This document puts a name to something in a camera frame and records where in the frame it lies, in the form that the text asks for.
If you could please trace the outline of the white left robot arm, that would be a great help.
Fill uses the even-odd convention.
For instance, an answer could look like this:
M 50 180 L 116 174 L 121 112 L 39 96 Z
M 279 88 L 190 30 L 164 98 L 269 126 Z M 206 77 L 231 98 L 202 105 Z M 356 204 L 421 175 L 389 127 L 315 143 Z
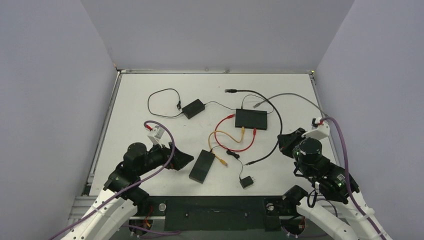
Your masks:
M 172 142 L 168 147 L 156 144 L 151 149 L 141 142 L 131 144 L 89 210 L 63 239 L 108 240 L 130 217 L 149 210 L 149 194 L 140 188 L 143 174 L 156 168 L 179 171 L 193 160 Z

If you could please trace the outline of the black ribbed power adapter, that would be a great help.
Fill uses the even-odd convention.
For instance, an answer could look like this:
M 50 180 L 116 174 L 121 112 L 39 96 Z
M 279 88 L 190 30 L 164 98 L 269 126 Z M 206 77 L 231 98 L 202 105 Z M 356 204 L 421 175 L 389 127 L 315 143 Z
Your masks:
M 202 150 L 189 173 L 189 179 L 203 184 L 216 156 L 207 150 Z

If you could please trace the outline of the small black wall plug adapter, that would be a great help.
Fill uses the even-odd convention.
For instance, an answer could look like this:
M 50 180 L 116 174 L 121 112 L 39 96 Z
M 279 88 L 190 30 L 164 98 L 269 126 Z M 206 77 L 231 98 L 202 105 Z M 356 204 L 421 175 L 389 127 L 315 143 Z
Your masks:
M 244 178 L 240 177 L 239 183 L 240 183 L 240 185 L 243 189 L 246 189 L 246 188 L 252 186 L 255 183 L 255 179 L 253 177 L 251 177 L 250 175 L 246 176 Z

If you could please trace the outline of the black network switch box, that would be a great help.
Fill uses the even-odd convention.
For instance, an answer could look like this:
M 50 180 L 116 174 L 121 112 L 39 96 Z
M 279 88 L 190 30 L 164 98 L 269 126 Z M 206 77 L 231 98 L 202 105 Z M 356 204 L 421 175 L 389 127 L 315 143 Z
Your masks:
M 241 109 L 237 108 L 235 111 L 235 128 L 268 129 L 268 112 L 263 110 Z

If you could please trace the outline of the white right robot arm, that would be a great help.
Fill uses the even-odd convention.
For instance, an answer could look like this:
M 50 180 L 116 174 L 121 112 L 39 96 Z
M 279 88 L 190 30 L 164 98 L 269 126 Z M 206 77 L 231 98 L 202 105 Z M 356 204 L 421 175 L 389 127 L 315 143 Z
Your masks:
M 277 136 L 279 151 L 294 159 L 294 175 L 308 180 L 309 194 L 294 185 L 282 196 L 282 207 L 306 217 L 334 240 L 389 240 L 368 207 L 358 184 L 346 170 L 325 157 L 322 143 L 302 128 Z

